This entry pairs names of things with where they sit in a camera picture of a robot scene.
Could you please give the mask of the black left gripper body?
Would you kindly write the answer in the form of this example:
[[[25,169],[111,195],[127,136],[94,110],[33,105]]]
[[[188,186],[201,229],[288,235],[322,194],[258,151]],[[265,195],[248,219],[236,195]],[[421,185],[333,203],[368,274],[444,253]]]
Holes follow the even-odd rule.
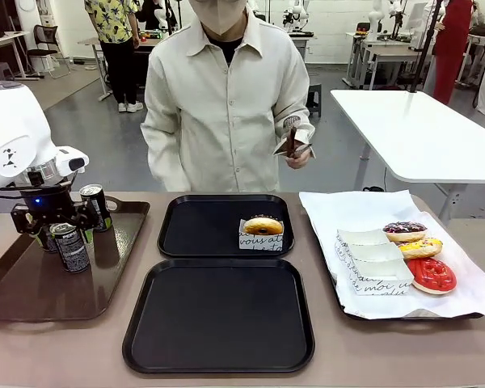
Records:
[[[46,224],[69,223],[74,225],[74,202],[70,197],[71,182],[52,186],[23,188],[19,191],[30,213]]]

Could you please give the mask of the person's left hand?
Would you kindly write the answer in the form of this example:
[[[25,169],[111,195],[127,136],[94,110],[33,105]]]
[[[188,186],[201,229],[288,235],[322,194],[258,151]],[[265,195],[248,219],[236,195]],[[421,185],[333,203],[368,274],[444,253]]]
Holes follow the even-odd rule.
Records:
[[[312,149],[306,149],[301,154],[285,159],[287,165],[294,170],[302,169],[313,158]]]

